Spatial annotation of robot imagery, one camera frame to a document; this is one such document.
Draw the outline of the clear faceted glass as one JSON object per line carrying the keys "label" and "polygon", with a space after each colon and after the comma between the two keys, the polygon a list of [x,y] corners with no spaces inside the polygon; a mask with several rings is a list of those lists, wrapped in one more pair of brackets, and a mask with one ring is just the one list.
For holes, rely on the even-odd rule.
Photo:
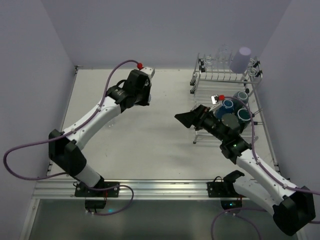
{"label": "clear faceted glass", "polygon": [[110,121],[108,121],[105,126],[106,126],[107,128],[112,128],[112,127],[115,126],[115,124],[116,124],[116,119],[113,118],[113,119],[111,119]]}

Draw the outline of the silver metal dish rack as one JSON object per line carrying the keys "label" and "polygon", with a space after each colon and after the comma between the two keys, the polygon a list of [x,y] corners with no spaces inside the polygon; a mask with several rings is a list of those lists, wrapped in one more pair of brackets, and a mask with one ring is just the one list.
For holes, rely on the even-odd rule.
{"label": "silver metal dish rack", "polygon": [[250,58],[247,70],[244,73],[237,74],[213,56],[198,54],[190,80],[190,94],[193,95],[196,105],[209,106],[212,104],[212,95],[232,96],[237,92],[247,92],[247,105],[254,115],[254,140],[267,143],[268,152],[263,159],[272,166],[278,167],[265,115],[257,93],[262,80],[263,70],[261,61],[257,56]]}

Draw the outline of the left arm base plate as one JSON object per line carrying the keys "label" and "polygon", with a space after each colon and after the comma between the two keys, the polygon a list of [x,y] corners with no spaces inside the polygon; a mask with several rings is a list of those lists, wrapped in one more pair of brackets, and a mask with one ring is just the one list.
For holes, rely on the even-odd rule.
{"label": "left arm base plate", "polygon": [[109,188],[108,190],[102,191],[89,189],[82,182],[74,182],[74,196],[79,198],[117,198],[120,191],[119,185],[120,183],[116,181],[101,182],[99,186],[96,186],[97,189]]}

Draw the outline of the aluminium mounting rail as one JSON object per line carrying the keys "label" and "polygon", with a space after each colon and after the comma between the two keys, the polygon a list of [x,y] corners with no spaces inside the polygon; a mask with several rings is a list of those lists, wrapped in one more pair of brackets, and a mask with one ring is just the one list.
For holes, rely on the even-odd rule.
{"label": "aluminium mounting rail", "polygon": [[129,200],[134,193],[135,200],[214,200],[236,198],[232,194],[214,192],[209,180],[107,180],[112,187],[107,194],[85,189],[74,179],[51,178],[38,181],[32,197],[39,200],[86,199]]}

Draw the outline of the dark teal mug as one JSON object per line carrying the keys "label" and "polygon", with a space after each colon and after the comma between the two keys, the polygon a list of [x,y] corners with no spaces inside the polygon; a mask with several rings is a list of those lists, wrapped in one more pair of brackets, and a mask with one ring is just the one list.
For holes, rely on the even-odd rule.
{"label": "dark teal mug", "polygon": [[245,91],[238,91],[233,95],[233,97],[242,101],[244,104],[247,104],[249,101],[249,96]]}

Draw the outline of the lavender plastic cup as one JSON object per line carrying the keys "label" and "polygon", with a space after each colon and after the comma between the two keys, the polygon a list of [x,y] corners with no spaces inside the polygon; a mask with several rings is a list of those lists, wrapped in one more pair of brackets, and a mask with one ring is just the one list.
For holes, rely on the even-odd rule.
{"label": "lavender plastic cup", "polygon": [[235,74],[243,74],[249,65],[252,51],[248,47],[240,47],[232,58],[229,68]]}

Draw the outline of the clear glass on rack top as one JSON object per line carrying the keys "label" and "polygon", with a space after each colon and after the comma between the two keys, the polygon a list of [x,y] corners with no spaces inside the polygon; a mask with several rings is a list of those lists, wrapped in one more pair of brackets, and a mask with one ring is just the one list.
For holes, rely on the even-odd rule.
{"label": "clear glass on rack top", "polygon": [[218,70],[227,70],[229,69],[230,61],[232,57],[232,49],[227,44],[222,44],[216,53],[215,59],[217,62]]}

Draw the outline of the dark blue faceted mug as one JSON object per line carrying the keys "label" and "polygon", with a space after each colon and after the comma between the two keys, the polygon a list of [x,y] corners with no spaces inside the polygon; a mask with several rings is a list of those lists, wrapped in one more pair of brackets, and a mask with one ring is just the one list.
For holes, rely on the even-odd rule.
{"label": "dark blue faceted mug", "polygon": [[214,115],[217,119],[221,119],[225,114],[232,114],[234,112],[234,103],[230,99],[222,101],[221,106],[215,111]]}

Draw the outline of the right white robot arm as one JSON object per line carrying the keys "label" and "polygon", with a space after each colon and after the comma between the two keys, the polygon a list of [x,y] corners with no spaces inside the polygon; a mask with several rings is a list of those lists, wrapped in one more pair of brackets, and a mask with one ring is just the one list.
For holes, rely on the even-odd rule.
{"label": "right white robot arm", "polygon": [[220,140],[223,156],[253,177],[250,180],[239,171],[238,176],[231,173],[234,191],[267,211],[284,234],[293,236],[315,219],[317,192],[306,186],[298,187],[266,164],[253,144],[242,138],[241,126],[234,114],[227,113],[218,119],[209,107],[199,105],[174,117],[186,128],[205,130]]}

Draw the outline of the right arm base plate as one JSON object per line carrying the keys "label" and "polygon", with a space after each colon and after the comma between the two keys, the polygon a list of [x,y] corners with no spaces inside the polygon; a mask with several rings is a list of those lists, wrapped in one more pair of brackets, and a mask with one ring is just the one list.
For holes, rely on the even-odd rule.
{"label": "right arm base plate", "polygon": [[233,183],[229,180],[224,180],[221,176],[208,181],[206,186],[209,198],[236,198],[239,196],[233,187]]}

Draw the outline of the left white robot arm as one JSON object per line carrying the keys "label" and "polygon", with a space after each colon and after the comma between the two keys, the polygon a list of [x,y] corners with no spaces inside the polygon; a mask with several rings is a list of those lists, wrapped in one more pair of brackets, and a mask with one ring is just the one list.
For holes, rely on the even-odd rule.
{"label": "left white robot arm", "polygon": [[125,110],[150,104],[154,74],[151,67],[131,70],[127,79],[110,87],[101,101],[76,123],[62,132],[53,130],[48,136],[49,159],[88,187],[100,187],[104,178],[88,164],[82,150],[104,125]]}

